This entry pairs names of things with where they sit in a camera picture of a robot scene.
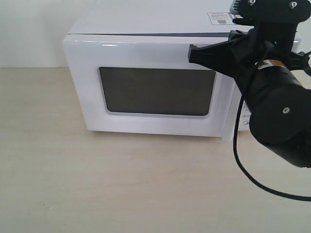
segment sticker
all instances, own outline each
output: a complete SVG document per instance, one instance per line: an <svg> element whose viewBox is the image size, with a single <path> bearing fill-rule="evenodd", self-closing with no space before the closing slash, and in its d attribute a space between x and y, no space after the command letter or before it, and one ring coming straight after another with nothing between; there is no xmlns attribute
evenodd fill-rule
<svg viewBox="0 0 311 233"><path fill-rule="evenodd" d="M232 22L233 16L228 12L208 13L208 17L212 25L229 25Z"/></svg>
<svg viewBox="0 0 311 233"><path fill-rule="evenodd" d="M286 66L281 61L278 61L278 60L264 60L260 64L258 69L264 69L264 68L267 68L267 67L285 67L286 68Z"/></svg>

